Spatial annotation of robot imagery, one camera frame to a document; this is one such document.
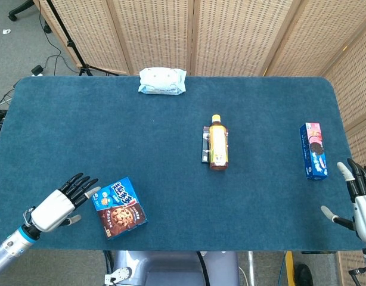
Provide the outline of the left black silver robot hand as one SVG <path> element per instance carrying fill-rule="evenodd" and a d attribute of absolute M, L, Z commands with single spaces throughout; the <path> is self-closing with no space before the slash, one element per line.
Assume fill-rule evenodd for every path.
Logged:
<path fill-rule="evenodd" d="M 43 202 L 30 211 L 27 225 L 39 232 L 51 232 L 60 226 L 70 226 L 81 220 L 81 215 L 72 213 L 89 200 L 101 188 L 92 179 L 78 173 L 53 191 Z"/>

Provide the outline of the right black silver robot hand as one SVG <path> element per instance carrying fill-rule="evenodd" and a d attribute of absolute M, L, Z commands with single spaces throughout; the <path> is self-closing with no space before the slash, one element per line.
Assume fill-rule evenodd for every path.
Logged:
<path fill-rule="evenodd" d="M 321 206 L 323 214 L 338 225 L 354 231 L 366 243 L 366 166 L 361 166 L 351 158 L 347 164 L 337 163 L 337 168 L 345 179 L 353 207 L 353 220 L 334 214 L 327 206 Z"/>

